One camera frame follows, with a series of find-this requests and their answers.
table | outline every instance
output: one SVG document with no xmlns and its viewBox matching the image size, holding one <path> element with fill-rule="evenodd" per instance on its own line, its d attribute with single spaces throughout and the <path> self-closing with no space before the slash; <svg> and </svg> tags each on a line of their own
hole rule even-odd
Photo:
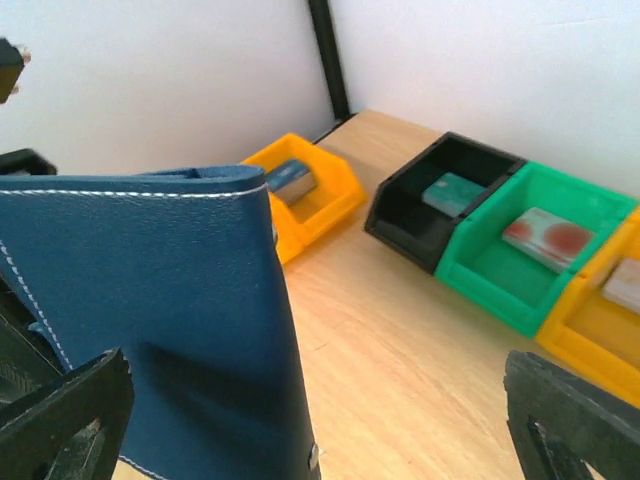
<svg viewBox="0 0 640 480">
<path fill-rule="evenodd" d="M 373 194 L 439 135 L 364 111 L 319 145 Z M 285 269 L 323 479 L 523 478 L 504 363 L 540 348 L 365 234 L 367 211 Z"/>
</svg>

package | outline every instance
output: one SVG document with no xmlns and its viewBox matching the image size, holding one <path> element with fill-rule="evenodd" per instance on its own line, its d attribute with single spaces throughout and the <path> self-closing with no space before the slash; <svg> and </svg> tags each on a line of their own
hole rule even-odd
<svg viewBox="0 0 640 480">
<path fill-rule="evenodd" d="M 287 160 L 267 173 L 267 188 L 287 205 L 300 200 L 316 185 L 309 167 L 295 158 Z"/>
<path fill-rule="evenodd" d="M 602 296 L 640 315 L 640 261 L 622 259 L 603 287 Z"/>
<path fill-rule="evenodd" d="M 509 225 L 502 239 L 555 272 L 564 271 L 593 232 L 537 207 Z"/>
<path fill-rule="evenodd" d="M 485 188 L 453 173 L 445 173 L 422 192 L 422 201 L 457 217 Z"/>
</svg>

navy blue cloth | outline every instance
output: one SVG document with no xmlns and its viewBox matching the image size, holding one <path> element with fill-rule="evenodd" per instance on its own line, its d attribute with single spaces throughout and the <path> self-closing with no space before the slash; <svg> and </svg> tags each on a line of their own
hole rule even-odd
<svg viewBox="0 0 640 480">
<path fill-rule="evenodd" d="M 3 277 L 66 368 L 120 346 L 122 457 L 158 479 L 317 479 L 257 167 L 0 177 Z"/>
</svg>

wooden table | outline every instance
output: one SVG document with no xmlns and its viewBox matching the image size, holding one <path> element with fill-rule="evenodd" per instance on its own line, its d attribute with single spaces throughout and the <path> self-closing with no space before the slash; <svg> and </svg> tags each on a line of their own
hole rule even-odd
<svg viewBox="0 0 640 480">
<path fill-rule="evenodd" d="M 365 111 L 320 145 L 373 194 L 438 136 Z M 285 269 L 323 479 L 523 478 L 504 363 L 540 349 L 365 234 L 367 210 Z"/>
</svg>

white wall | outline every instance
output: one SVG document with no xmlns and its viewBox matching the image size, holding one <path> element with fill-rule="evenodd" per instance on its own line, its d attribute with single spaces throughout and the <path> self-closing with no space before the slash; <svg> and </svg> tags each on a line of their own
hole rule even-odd
<svg viewBox="0 0 640 480">
<path fill-rule="evenodd" d="M 235 163 L 333 123 L 299 0 L 0 0 L 0 36 L 33 54 L 0 152 L 61 173 Z"/>
<path fill-rule="evenodd" d="M 337 0 L 353 108 L 640 196 L 638 0 Z"/>
</svg>

